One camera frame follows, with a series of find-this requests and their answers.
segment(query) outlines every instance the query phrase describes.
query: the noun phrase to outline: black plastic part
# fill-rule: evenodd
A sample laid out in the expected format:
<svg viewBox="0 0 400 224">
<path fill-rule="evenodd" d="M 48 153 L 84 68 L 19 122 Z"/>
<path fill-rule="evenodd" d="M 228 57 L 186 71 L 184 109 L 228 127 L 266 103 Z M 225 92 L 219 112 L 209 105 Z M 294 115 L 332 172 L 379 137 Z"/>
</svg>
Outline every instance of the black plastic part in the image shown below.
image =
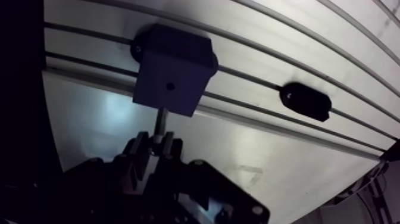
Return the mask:
<svg viewBox="0 0 400 224">
<path fill-rule="evenodd" d="M 319 120 L 326 121 L 332 102 L 329 97 L 301 83 L 289 83 L 279 91 L 280 99 L 287 108 Z"/>
</svg>

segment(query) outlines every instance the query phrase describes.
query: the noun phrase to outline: white panel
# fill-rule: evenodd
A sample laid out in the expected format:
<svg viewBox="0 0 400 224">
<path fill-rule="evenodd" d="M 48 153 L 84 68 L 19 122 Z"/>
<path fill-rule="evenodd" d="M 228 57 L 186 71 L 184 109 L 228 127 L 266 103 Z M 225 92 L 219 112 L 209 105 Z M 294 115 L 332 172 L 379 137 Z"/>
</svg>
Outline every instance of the white panel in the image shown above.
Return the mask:
<svg viewBox="0 0 400 224">
<path fill-rule="evenodd" d="M 93 156 L 110 161 L 141 130 L 153 131 L 156 110 L 127 96 L 44 75 L 46 101 L 64 169 Z M 184 140 L 185 162 L 209 161 L 288 224 L 341 192 L 376 162 L 310 142 L 195 114 L 171 114 L 167 130 Z"/>
<path fill-rule="evenodd" d="M 371 40 L 367 39 L 356 28 L 352 27 L 324 5 L 313 0 L 256 1 L 322 35 L 369 66 L 381 77 L 390 82 L 391 85 L 400 89 L 400 76 L 398 76 L 400 74 L 400 67 Z M 397 103 L 395 105 L 388 103 L 398 101 L 394 94 L 385 90 L 378 83 L 372 87 L 371 82 L 367 81 L 367 84 L 363 85 L 364 80 L 368 80 L 364 76 L 368 76 L 368 74 L 354 68 L 349 72 L 349 76 L 351 78 L 346 80 L 345 84 L 353 88 L 360 88 L 359 91 L 362 94 L 379 102 L 379 104 L 389 111 L 393 113 L 399 111 Z M 381 102 L 379 99 L 376 100 L 376 98 L 389 98 L 390 101 Z"/>
<path fill-rule="evenodd" d="M 400 39 L 400 29 L 373 1 L 334 0 L 333 2 L 358 20 L 389 47 L 391 51 L 400 57 L 400 47 L 398 43 Z"/>
<path fill-rule="evenodd" d="M 54 30 L 45 30 L 45 35 L 46 49 L 48 51 L 59 52 L 61 54 L 75 56 L 79 58 L 87 58 L 89 60 L 121 67 L 124 69 L 130 69 L 133 71 L 138 70 L 138 65 L 130 56 L 128 46 L 126 45 L 122 45 L 120 48 L 116 48 L 114 46 L 118 44 L 114 42 L 103 41 L 95 38 L 87 38 L 80 35 Z M 267 108 L 278 113 L 286 114 L 299 120 L 303 120 L 317 126 L 325 127 L 327 129 L 334 130 L 336 132 L 351 136 L 361 141 L 368 142 L 383 149 L 389 148 L 394 143 L 393 140 L 382 136 L 381 134 L 373 132 L 370 129 L 367 129 L 350 120 L 344 119 L 332 113 L 330 115 L 331 118 L 324 123 L 294 113 L 293 111 L 287 109 L 282 105 L 279 99 L 279 95 L 276 91 L 260 85 L 256 85 L 249 81 L 245 81 L 243 79 L 239 79 L 237 77 L 230 76 L 225 73 L 218 72 L 210 80 L 206 90 L 234 99 L 238 99 L 248 104 L 257 105 L 259 107 Z M 353 100 L 351 105 L 353 106 L 353 108 L 358 109 L 363 106 L 363 104 L 357 100 Z M 392 124 L 393 123 L 391 123 L 389 127 L 399 127 Z M 305 128 L 302 126 L 298 126 L 296 128 L 296 130 L 300 131 L 307 131 L 308 129 L 309 128 Z M 399 133 L 400 129 L 393 132 L 394 135 L 398 135 Z M 326 134 L 323 133 L 316 134 L 316 136 L 326 136 Z"/>
<path fill-rule="evenodd" d="M 164 10 L 183 11 L 181 8 L 177 9 L 172 7 L 176 5 L 172 4 L 172 2 L 176 1 L 164 1 L 162 4 L 158 2 L 156 7 L 163 8 Z M 269 36 L 270 39 L 268 39 L 268 43 L 265 42 L 266 45 L 271 45 L 269 42 L 273 42 L 274 44 L 271 46 L 281 46 L 282 49 L 280 50 L 287 51 L 288 53 L 290 51 L 291 53 L 296 54 L 295 56 L 305 58 L 306 60 L 307 58 L 313 58 L 312 60 L 319 59 L 315 61 L 315 66 L 322 66 L 320 68 L 327 69 L 327 72 L 330 70 L 332 71 L 332 69 L 337 70 L 337 72 L 334 73 L 337 80 L 341 80 L 344 83 L 356 83 L 356 86 L 350 85 L 350 87 L 356 88 L 356 90 L 368 97 L 371 97 L 373 101 L 380 103 L 389 111 L 400 115 L 400 110 L 398 110 L 398 108 L 400 108 L 400 100 L 394 96 L 394 94 L 389 93 L 388 90 L 386 90 L 382 85 L 378 84 L 375 80 L 367 76 L 361 70 L 351 66 L 349 62 L 329 51 L 327 48 L 319 45 L 315 41 L 312 41 L 310 38 L 307 38 L 304 35 L 301 35 L 298 32 L 295 32 L 294 30 L 266 16 L 261 14 L 258 15 L 251 10 L 247 10 L 243 6 L 235 4 L 234 2 L 228 1 L 224 2 L 224 4 L 211 2 L 205 4 L 202 2 L 203 1 L 196 1 L 195 5 L 193 5 L 193 2 L 191 4 L 189 4 L 190 1 L 187 2 L 189 8 L 196 6 L 195 8 L 197 8 L 199 12 L 201 11 L 201 7 L 210 8 L 211 11 L 209 10 L 208 12 L 212 16 L 204 16 L 201 13 L 195 13 L 193 16 L 196 16 L 196 19 L 204 20 L 206 23 L 220 23 L 215 25 L 225 28 L 229 31 L 239 32 L 241 35 L 247 35 L 247 33 L 250 33 L 251 36 L 249 38 L 257 39 L 261 42 L 264 41 L 264 37 Z M 71 18 L 69 14 L 63 13 L 67 10 L 58 12 L 57 9 L 60 7 L 67 8 L 69 10 L 75 9 L 74 17 Z M 90 14 L 89 18 L 86 18 L 86 11 L 89 9 L 91 9 L 90 11 L 92 13 Z M 216 15 L 216 12 L 213 12 L 212 9 L 220 10 L 218 15 L 224 19 L 212 21 L 212 18 L 214 18 L 213 15 Z M 99 14 L 96 16 L 96 14 L 93 13 L 94 11 L 98 11 Z M 106 7 L 87 2 L 51 1 L 51 4 L 47 4 L 46 12 L 46 20 L 48 21 L 101 31 L 127 38 L 133 37 L 137 29 L 143 26 L 143 24 L 156 22 L 153 17 L 145 16 L 140 13 L 119 10 L 113 7 Z M 179 26 L 182 29 L 187 29 L 186 26 L 178 25 L 169 21 L 162 20 L 161 22 L 172 26 Z M 243 29 L 249 29 L 247 27 L 251 27 L 252 31 L 243 32 L 240 30 L 233 30 L 237 29 L 234 28 L 236 26 Z M 86 44 L 88 41 L 73 36 L 76 35 L 46 30 L 46 38 L 48 39 L 47 47 L 51 48 L 55 52 L 61 52 L 63 54 L 73 55 L 75 57 L 82 57 L 88 60 L 94 60 L 114 66 L 118 65 L 117 67 L 122 67 L 125 69 L 138 69 L 138 65 L 129 55 L 128 46 L 118 43 L 108 43 L 106 47 L 104 41 L 101 43 L 102 41 L 92 38 L 90 39 L 90 43 Z M 332 86 L 323 80 L 320 80 L 269 55 L 249 49 L 243 45 L 228 41 L 224 38 L 216 37 L 215 35 L 209 36 L 212 38 L 214 50 L 218 55 L 220 64 L 233 67 L 234 69 L 238 69 L 240 71 L 248 72 L 251 75 L 260 77 L 278 85 L 284 85 L 291 80 L 297 80 L 302 83 L 306 83 L 313 88 L 327 93 L 331 97 L 333 106 L 335 108 L 364 120 L 371 125 L 383 129 L 393 135 L 400 135 L 400 124 L 395 123 L 386 115 L 371 108 L 369 105 L 366 105 L 360 100 L 355 99 L 353 96 L 344 93 L 337 87 Z M 61 40 L 63 40 L 62 44 L 57 43 L 57 41 Z M 96 48 L 97 51 L 100 51 L 101 48 L 104 48 L 104 53 L 95 55 L 91 53 L 92 51 L 89 50 L 89 48 Z M 264 102 L 264 105 L 266 108 L 270 108 L 269 102 Z"/>
</svg>

